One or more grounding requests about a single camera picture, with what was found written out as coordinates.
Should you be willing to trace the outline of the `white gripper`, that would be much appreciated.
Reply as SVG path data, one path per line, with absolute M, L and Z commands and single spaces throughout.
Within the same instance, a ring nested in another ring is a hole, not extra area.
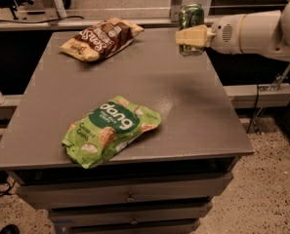
M 177 31 L 177 45 L 211 47 L 221 54 L 241 54 L 240 34 L 244 14 L 224 16 L 210 27 L 205 24 Z

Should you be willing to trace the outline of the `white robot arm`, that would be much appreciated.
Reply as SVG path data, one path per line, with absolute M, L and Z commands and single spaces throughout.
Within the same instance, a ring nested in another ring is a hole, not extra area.
M 257 54 L 290 62 L 290 1 L 283 11 L 224 16 L 179 30 L 177 45 L 210 47 L 221 54 Z

